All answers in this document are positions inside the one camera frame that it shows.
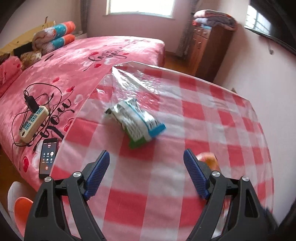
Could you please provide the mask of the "green white snack bag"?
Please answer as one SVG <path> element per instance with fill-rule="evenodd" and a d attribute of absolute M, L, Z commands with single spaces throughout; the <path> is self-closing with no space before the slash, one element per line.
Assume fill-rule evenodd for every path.
<path fill-rule="evenodd" d="M 121 100 L 105 113 L 113 117 L 129 137 L 129 147 L 138 148 L 152 141 L 164 130 L 164 123 L 142 109 L 135 98 Z"/>

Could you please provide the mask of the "orange trash bucket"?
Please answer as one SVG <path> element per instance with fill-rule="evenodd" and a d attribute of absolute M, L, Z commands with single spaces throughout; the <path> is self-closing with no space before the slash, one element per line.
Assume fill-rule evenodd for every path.
<path fill-rule="evenodd" d="M 27 219 L 32 205 L 33 201 L 27 197 L 19 197 L 14 204 L 15 223 L 23 237 L 25 236 Z"/>

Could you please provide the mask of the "orange blue snack wrapper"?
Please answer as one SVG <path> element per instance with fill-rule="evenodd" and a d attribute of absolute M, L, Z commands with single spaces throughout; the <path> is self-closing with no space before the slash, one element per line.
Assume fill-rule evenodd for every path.
<path fill-rule="evenodd" d="M 196 158 L 198 161 L 205 162 L 212 171 L 221 172 L 221 169 L 218 164 L 218 160 L 213 153 L 202 152 L 202 153 L 196 155 Z"/>

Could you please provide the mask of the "black smartphone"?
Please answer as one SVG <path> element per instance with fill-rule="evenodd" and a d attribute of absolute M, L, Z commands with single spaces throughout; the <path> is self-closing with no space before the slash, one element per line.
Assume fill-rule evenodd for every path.
<path fill-rule="evenodd" d="M 47 138 L 43 140 L 39 163 L 40 179 L 44 179 L 50 175 L 58 152 L 58 144 L 59 140 L 57 138 Z"/>

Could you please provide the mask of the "red checkered tablecloth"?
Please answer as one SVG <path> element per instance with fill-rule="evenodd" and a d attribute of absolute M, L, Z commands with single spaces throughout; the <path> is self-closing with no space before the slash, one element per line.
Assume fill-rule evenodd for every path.
<path fill-rule="evenodd" d="M 130 97 L 166 126 L 135 149 L 106 114 Z M 95 85 L 60 145 L 52 177 L 68 178 L 107 150 L 109 167 L 88 201 L 106 239 L 185 240 L 205 205 L 185 168 L 185 149 L 212 152 L 225 177 L 249 177 L 262 206 L 273 208 L 270 154 L 250 102 L 204 80 L 140 63 L 116 65 Z"/>

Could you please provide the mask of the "white stool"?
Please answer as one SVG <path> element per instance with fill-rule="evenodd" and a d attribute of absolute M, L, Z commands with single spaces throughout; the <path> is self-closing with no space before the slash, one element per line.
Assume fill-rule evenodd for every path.
<path fill-rule="evenodd" d="M 8 213 L 15 226 L 16 223 L 14 218 L 14 204 L 19 197 L 27 197 L 32 200 L 28 187 L 20 182 L 15 181 L 12 183 L 8 190 Z"/>

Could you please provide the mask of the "cream power strip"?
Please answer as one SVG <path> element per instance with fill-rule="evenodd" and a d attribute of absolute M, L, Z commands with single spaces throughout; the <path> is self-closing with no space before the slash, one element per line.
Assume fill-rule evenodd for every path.
<path fill-rule="evenodd" d="M 28 144 L 48 115 L 48 109 L 45 106 L 40 105 L 38 110 L 35 113 L 32 113 L 22 125 L 22 128 L 19 131 L 21 141 Z"/>

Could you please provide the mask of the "pink bed blanket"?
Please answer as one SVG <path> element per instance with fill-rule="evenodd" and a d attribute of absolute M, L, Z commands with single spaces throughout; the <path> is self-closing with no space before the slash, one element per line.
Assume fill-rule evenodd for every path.
<path fill-rule="evenodd" d="M 38 189 L 41 145 L 62 139 L 83 103 L 112 66 L 129 61 L 163 66 L 165 43 L 133 36 L 75 40 L 49 54 L 1 85 L 1 147 L 21 177 Z M 45 106 L 49 116 L 28 145 L 19 129 L 31 115 L 25 95 Z"/>

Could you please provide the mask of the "brown wooden cabinet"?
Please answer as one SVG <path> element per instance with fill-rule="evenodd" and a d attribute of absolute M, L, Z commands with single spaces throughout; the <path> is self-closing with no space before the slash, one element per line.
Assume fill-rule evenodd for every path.
<path fill-rule="evenodd" d="M 233 32 L 221 26 L 192 26 L 187 53 L 188 72 L 213 82 L 226 55 Z"/>

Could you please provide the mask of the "brown floral pillow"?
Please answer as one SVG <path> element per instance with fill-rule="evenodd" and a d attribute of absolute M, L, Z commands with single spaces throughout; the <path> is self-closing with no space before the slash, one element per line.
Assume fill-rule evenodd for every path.
<path fill-rule="evenodd" d="M 39 62 L 42 58 L 42 53 L 40 51 L 31 51 L 23 53 L 20 57 L 22 62 L 22 69 L 25 70 L 33 64 Z"/>

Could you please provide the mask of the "folded pink love blanket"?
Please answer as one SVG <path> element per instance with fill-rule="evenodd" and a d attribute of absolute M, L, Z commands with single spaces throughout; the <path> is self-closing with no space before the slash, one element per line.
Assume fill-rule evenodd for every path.
<path fill-rule="evenodd" d="M 12 83 L 21 75 L 23 65 L 17 56 L 10 56 L 1 64 L 0 97 L 8 90 Z"/>

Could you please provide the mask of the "rolled colourful quilt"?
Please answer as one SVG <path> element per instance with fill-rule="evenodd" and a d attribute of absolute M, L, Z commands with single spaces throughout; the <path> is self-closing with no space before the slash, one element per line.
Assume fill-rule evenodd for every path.
<path fill-rule="evenodd" d="M 53 52 L 75 40 L 72 34 L 75 28 L 76 25 L 72 21 L 67 21 L 40 30 L 33 37 L 32 48 L 34 51 L 40 51 L 42 55 Z"/>

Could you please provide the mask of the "yellow headboard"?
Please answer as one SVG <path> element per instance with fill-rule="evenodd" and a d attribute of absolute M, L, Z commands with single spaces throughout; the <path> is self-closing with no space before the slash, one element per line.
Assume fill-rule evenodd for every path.
<path fill-rule="evenodd" d="M 32 40 L 34 35 L 37 32 L 48 27 L 53 27 L 54 25 L 56 25 L 56 21 L 50 21 L 28 30 L 1 48 L 1 55 L 10 54 L 20 57 L 23 53 L 32 51 Z"/>

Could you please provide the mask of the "folded blanket on cabinet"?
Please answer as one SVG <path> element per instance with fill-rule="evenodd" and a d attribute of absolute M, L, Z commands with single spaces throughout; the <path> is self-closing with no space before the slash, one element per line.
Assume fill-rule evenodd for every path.
<path fill-rule="evenodd" d="M 206 25 L 209 27 L 216 27 L 220 26 L 229 31 L 236 31 L 237 30 L 237 21 L 231 16 L 226 13 L 215 11 L 211 9 L 203 9 L 199 10 L 193 15 L 193 22 L 194 26 L 197 25 Z"/>

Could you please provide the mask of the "window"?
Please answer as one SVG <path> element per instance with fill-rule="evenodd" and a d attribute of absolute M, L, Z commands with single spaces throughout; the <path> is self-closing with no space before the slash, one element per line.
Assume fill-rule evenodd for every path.
<path fill-rule="evenodd" d="M 171 18 L 174 0 L 110 0 L 106 4 L 107 15 L 149 15 Z"/>

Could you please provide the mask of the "grey curtain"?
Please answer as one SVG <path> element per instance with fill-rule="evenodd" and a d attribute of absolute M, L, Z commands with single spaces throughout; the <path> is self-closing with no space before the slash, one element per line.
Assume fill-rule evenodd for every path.
<path fill-rule="evenodd" d="M 91 4 L 91 0 L 80 0 L 80 20 L 81 20 L 81 30 L 83 33 L 87 33 L 90 4 Z"/>

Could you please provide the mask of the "wall mounted black television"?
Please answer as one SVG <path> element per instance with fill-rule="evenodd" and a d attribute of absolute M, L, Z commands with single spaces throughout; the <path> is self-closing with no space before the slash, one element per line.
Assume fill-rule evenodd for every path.
<path fill-rule="evenodd" d="M 295 0 L 251 0 L 244 27 L 295 54 Z"/>

